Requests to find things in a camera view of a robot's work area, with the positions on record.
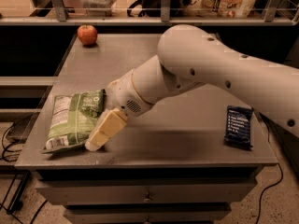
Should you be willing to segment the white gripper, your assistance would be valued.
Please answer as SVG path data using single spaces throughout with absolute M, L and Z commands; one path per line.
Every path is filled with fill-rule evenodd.
M 127 124 L 127 116 L 138 117 L 152 109 L 137 93 L 131 70 L 124 76 L 111 81 L 106 87 L 106 109 L 90 133 L 85 147 L 90 151 L 100 149 Z

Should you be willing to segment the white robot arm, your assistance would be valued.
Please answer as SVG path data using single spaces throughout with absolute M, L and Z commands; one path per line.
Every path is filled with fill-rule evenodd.
M 298 70 L 239 53 L 195 26 L 180 24 L 160 37 L 157 54 L 110 82 L 105 111 L 85 147 L 96 151 L 164 98 L 211 84 L 299 135 Z

